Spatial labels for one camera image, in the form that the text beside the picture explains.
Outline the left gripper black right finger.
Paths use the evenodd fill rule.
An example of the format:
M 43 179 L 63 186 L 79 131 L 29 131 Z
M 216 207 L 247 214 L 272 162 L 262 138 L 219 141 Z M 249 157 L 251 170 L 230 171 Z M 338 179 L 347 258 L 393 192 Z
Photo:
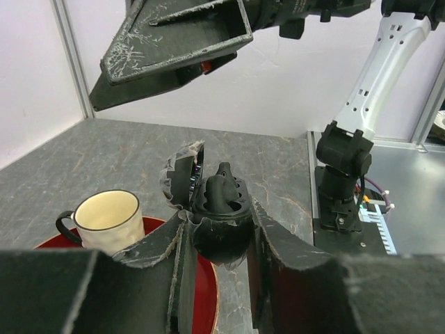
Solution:
M 252 325 L 260 333 L 443 333 L 444 257 L 331 255 L 252 201 Z

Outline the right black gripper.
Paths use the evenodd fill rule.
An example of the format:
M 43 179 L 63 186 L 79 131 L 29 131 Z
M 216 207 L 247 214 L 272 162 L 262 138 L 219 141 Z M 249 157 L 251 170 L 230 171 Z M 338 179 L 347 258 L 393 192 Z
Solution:
M 111 84 L 237 52 L 252 31 L 277 26 L 300 39 L 310 15 L 328 23 L 368 10 L 371 0 L 134 1 L 101 60 Z

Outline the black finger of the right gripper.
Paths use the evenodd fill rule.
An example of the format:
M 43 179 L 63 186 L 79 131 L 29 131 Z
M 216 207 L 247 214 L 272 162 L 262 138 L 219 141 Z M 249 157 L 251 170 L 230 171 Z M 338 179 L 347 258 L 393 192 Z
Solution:
M 177 70 L 160 72 L 147 77 L 113 85 L 101 74 L 89 94 L 94 111 L 143 100 L 182 88 L 202 75 L 208 75 L 236 59 L 237 53 L 217 57 Z

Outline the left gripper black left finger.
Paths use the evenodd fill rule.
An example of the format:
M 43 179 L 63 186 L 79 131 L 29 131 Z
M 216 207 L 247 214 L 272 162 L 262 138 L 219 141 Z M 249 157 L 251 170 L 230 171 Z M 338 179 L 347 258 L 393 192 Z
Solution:
M 2 333 L 190 333 L 197 256 L 178 215 L 107 255 L 1 252 Z

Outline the small black object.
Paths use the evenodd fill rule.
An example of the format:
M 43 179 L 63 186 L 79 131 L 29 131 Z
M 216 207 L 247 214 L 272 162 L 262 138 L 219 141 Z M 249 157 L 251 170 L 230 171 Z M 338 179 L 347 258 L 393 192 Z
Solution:
M 251 200 L 245 181 L 236 177 L 241 208 L 228 214 L 214 214 L 204 204 L 204 141 L 183 145 L 164 163 L 159 183 L 168 205 L 191 224 L 191 241 L 206 260 L 232 270 L 245 259 L 254 230 Z

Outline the black earbud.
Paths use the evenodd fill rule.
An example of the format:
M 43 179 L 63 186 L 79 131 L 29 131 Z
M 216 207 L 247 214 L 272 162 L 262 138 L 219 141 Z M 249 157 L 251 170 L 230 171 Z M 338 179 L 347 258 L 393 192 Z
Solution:
M 237 187 L 236 178 L 232 175 L 231 166 L 229 162 L 220 162 L 216 174 L 223 176 L 228 182 Z
M 237 185 L 224 175 L 214 175 L 207 179 L 204 192 L 206 203 L 204 207 L 214 214 L 228 214 L 241 208 Z

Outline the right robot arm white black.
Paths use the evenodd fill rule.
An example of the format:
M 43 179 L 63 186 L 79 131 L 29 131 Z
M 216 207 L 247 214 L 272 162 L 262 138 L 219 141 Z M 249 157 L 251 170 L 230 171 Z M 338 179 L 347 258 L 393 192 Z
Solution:
M 89 98 L 94 110 L 164 94 L 236 58 L 255 31 L 276 26 L 300 39 L 305 19 L 352 17 L 369 1 L 133 1 L 103 55 Z M 321 226 L 360 231 L 358 210 L 375 124 L 407 62 L 444 21 L 443 1 L 383 1 L 373 48 L 342 110 L 316 148 Z

